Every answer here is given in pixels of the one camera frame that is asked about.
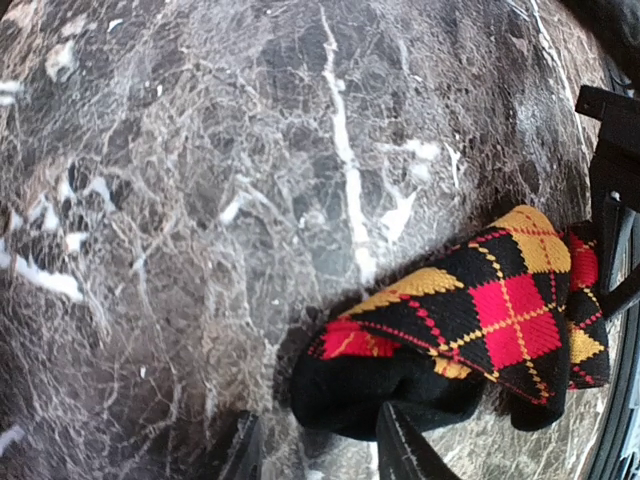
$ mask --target dark marble floor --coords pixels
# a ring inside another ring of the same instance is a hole
[[[287,408],[310,333],[513,205],[588,214],[602,69],[551,0],[16,0],[0,47],[3,478],[184,478],[234,409],[266,479],[375,478]],[[571,478],[605,401],[431,438],[466,478]]]

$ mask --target sock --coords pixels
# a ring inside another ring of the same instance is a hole
[[[609,375],[593,238],[577,225],[567,247],[542,213],[516,207],[325,325],[294,368],[294,415],[374,440],[384,402],[426,431],[468,419],[492,381],[509,392],[515,428],[550,425],[568,387]]]

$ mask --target black object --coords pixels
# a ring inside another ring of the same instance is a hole
[[[613,61],[607,59],[606,67],[609,73],[611,89],[621,95],[633,97],[634,91],[631,82],[620,73]],[[634,115],[638,114],[638,103],[633,103],[631,108]],[[596,180],[596,187],[601,187]],[[600,192],[601,197],[606,198],[606,192]],[[629,264],[632,269],[640,265],[640,216],[625,210],[617,221],[612,222],[614,233],[610,244],[613,245],[617,254],[613,254],[613,264],[611,269],[610,286],[615,283],[614,275],[624,269],[622,265],[621,251],[627,249]],[[633,290],[630,290],[627,301],[633,298]],[[610,310],[617,310],[624,305],[624,295],[618,300],[613,297]],[[609,402],[604,414],[604,423],[600,431],[594,454],[591,458],[591,465],[586,476],[587,480],[631,480],[637,478],[634,470],[637,469],[637,460],[634,458],[623,458],[625,442],[632,437],[634,429],[637,428],[638,411],[634,391],[637,388],[639,362],[640,362],[640,305],[631,306],[626,312],[621,322],[619,356],[617,371],[612,377]]]
[[[434,359],[408,347],[392,358],[327,362],[301,355],[291,378],[291,409],[306,428],[375,441],[385,402],[401,406],[416,428],[433,430],[471,418],[484,384],[476,372],[465,381],[446,378],[435,372]]]
[[[262,429],[258,416],[247,411],[235,415],[203,463],[205,470],[197,480],[260,480]]]
[[[602,122],[589,168],[592,220],[598,232],[602,309],[611,318],[640,300],[640,267],[614,288],[640,212],[640,101],[583,86],[576,111]]]
[[[605,53],[640,85],[640,2],[637,0],[560,0],[598,40]]]
[[[11,2],[12,0],[0,0],[0,18],[4,17],[4,14],[7,13]]]
[[[380,480],[460,480],[396,405],[382,406],[376,434]]]

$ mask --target yellow stitching line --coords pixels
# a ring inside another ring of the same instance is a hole
[[[504,273],[502,273],[502,269],[500,268],[500,264],[497,263],[496,257],[494,257],[489,250],[484,247],[481,247],[477,243],[470,243],[469,246],[471,248],[477,249],[480,253],[484,254],[487,257],[487,260],[491,262],[491,265],[496,270],[496,275],[500,279],[500,287],[502,289],[502,296],[504,301],[507,304],[507,308],[509,309],[509,313],[511,314],[511,319],[515,317],[515,313],[513,311],[513,305],[511,305],[511,300],[509,298],[509,293],[507,292],[507,285],[504,282]],[[522,351],[522,357],[526,360],[525,365],[529,367],[529,373],[533,378],[533,381],[536,383],[536,387],[540,390],[540,395],[542,397],[548,397],[549,394],[546,391],[545,385],[542,383],[542,379],[538,375],[538,371],[535,369],[533,363],[531,362],[531,357],[529,356],[529,352],[527,351],[527,346],[525,344],[524,338],[522,336],[522,330],[520,329],[520,325],[518,323],[513,325],[513,328],[516,331],[516,336],[518,337],[518,344],[520,345],[520,350]]]
[[[377,357],[378,354],[380,353],[380,350],[378,349],[378,344],[373,339],[373,336],[369,333],[367,333],[367,347],[369,347],[369,351],[374,357]]]
[[[496,330],[500,330],[501,328],[510,327],[517,323],[525,322],[527,320],[530,320],[532,317],[537,317],[542,315],[545,312],[549,312],[550,310],[553,310],[555,307],[556,307],[555,303],[549,303],[548,305],[545,305],[544,307],[541,307],[537,310],[533,310],[529,313],[516,315],[513,318],[510,318],[509,320],[502,320],[498,323],[494,323],[493,325],[489,325],[488,327],[483,327],[479,330],[475,330],[474,332],[467,333],[465,334],[464,337],[458,338],[455,341],[449,342],[449,345],[445,345],[447,347],[445,350],[448,350],[449,348],[459,348],[471,342],[472,340],[478,340],[484,337],[487,333],[493,333]]]
[[[598,299],[597,299],[597,298],[596,298],[596,296],[593,294],[593,292],[591,291],[591,289],[590,289],[590,288],[582,287],[582,291],[583,291],[584,293],[586,293],[587,295],[589,295],[589,298],[591,299],[591,301],[592,301],[593,303],[595,303],[595,304],[596,304],[596,306],[597,306],[600,310],[602,310],[602,309],[600,308],[600,303],[598,303]]]
[[[338,350],[336,350],[333,353],[333,355],[331,355],[331,358],[335,358],[338,355],[340,355],[342,352],[344,352],[344,350],[349,346],[349,344],[353,342],[353,339],[355,338],[355,336],[356,336],[355,332],[349,335],[349,337],[347,337],[347,339],[344,342],[342,342],[342,345],[340,345],[340,348],[338,348]]]
[[[532,216],[529,216],[529,218],[531,219],[531,222],[533,223],[533,226],[536,227],[536,228],[539,228],[538,225],[536,224],[536,221],[534,220],[534,218]],[[549,256],[549,252],[547,251],[547,244],[544,242],[542,237],[538,237],[538,241],[540,242],[540,245],[542,246],[542,250],[544,251],[544,257],[547,259],[547,263],[549,264],[549,268],[551,270],[549,272],[549,274],[553,275],[553,280],[554,280],[554,282],[556,284],[556,288],[552,292],[552,294],[553,294],[553,302],[554,303],[558,303],[558,282],[557,282],[556,274],[555,274],[555,272],[553,272],[553,262],[551,261],[551,257]]]
[[[578,254],[578,253],[582,253],[582,252],[588,252],[590,250],[593,250],[596,246],[596,242],[587,242],[585,245],[583,245],[580,248],[576,248],[574,250],[574,254]]]

